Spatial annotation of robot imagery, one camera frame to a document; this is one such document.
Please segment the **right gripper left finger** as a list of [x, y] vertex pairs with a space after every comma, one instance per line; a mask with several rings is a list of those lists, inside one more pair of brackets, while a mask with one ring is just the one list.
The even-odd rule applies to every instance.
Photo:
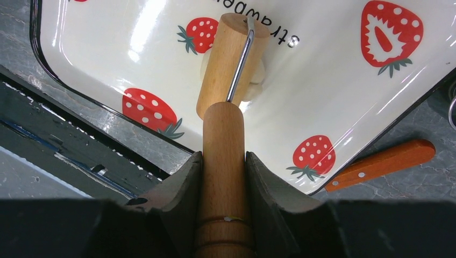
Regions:
[[133, 210], [160, 217], [179, 257], [194, 256], [202, 164], [202, 153], [195, 152], [174, 174], [126, 203]]

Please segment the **white dough piece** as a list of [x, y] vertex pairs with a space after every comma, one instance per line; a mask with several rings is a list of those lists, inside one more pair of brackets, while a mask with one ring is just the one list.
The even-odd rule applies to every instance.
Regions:
[[[202, 64], [201, 64], [201, 68], [200, 68], [201, 80], [204, 79], [209, 57], [210, 57], [210, 51], [208, 51], [207, 53], [205, 53], [203, 55]], [[266, 75], [265, 65], [264, 65], [263, 61], [260, 60], [260, 63], [253, 75], [253, 78], [252, 78], [249, 86], [247, 87], [247, 91], [244, 95], [243, 102], [249, 102], [249, 101], [253, 100], [263, 91], [262, 82], [265, 79], [265, 75]]]

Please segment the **wooden dough roller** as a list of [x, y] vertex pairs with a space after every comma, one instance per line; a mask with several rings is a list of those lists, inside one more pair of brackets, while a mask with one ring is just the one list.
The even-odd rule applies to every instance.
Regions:
[[196, 107], [203, 121], [196, 257], [255, 256], [239, 104], [268, 40], [268, 28], [252, 17], [220, 18]]

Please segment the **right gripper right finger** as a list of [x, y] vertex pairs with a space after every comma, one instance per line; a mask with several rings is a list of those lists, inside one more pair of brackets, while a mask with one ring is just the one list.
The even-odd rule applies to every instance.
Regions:
[[327, 203], [300, 192], [246, 153], [248, 197], [258, 257], [341, 257], [342, 241]]

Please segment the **strawberry pattern tray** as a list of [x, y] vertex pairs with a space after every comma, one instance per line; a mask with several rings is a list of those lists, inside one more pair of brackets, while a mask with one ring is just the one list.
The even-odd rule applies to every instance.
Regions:
[[455, 1], [32, 1], [31, 43], [63, 87], [196, 151], [225, 13], [270, 32], [246, 149], [308, 195], [455, 68]]

